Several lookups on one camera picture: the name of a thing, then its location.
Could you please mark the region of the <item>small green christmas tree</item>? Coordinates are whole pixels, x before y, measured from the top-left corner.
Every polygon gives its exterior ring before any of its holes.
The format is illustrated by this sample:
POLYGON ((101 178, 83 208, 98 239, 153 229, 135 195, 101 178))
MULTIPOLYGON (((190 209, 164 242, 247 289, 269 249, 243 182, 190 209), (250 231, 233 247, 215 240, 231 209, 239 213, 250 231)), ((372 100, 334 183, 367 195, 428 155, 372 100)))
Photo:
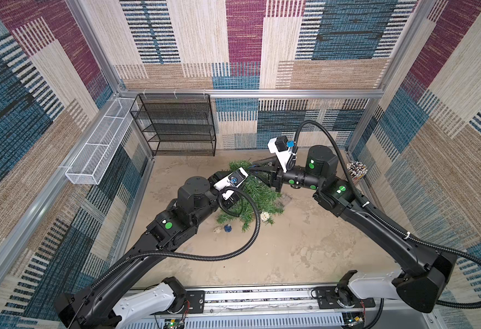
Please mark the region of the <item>small green christmas tree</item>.
MULTIPOLYGON (((281 193, 275 192, 269 186, 269 174, 268 173, 252 173, 240 187, 244 190, 251 199, 256 203, 258 210, 261 212, 268 212, 271 218, 268 222, 262 222, 267 224, 274 224, 276 215, 281 215, 284 212, 284 206, 281 201, 281 193)), ((230 224, 234 221, 238 221, 242 225, 242 231, 246 232, 250 229, 251 224, 255 222, 255 215, 250 204, 246 199, 241 198, 240 202, 232 207, 233 214, 238 217, 231 216, 227 212, 221 211, 216 222, 217 224, 230 224)))

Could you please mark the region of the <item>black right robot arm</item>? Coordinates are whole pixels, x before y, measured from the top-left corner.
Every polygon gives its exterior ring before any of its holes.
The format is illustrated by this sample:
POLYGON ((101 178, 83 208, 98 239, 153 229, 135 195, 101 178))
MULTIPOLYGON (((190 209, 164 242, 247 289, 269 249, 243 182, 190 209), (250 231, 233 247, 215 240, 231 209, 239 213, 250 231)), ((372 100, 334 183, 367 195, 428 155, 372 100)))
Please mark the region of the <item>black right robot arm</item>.
POLYGON ((384 298, 402 300, 416 311, 430 313, 451 277, 456 256, 399 237, 389 227, 400 230, 401 226, 382 212, 379 218, 373 218, 352 193, 349 183, 336 177, 338 163, 330 148, 315 145, 309 149, 303 167, 295 165, 286 170, 273 156, 256 162, 250 171, 261 175, 264 183, 276 191, 283 185, 314 190, 318 205, 358 228, 400 266, 399 271, 390 274, 347 272, 334 290, 342 307, 353 307, 368 298, 384 298))

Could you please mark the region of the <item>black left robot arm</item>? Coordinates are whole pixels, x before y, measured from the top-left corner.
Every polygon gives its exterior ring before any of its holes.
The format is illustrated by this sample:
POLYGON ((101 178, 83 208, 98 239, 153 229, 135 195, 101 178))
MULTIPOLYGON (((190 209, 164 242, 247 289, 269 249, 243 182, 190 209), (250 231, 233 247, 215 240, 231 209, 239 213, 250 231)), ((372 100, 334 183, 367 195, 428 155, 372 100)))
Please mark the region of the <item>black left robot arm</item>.
POLYGON ((55 310, 67 328, 122 328, 131 319, 140 319, 159 310, 163 302, 167 311, 178 311, 185 304, 185 289, 175 278, 166 278, 159 285, 162 297, 144 297, 146 308, 127 302, 125 293, 149 270, 166 258, 218 262, 232 259, 249 249, 246 245, 218 256, 201 256, 178 252, 178 248, 195 236, 199 226, 220 208, 230 209, 244 197, 241 189, 247 174, 239 171, 215 173, 210 178, 194 176, 187 179, 171 201, 147 226, 135 245, 104 274, 80 292, 63 293, 55 300, 55 310))

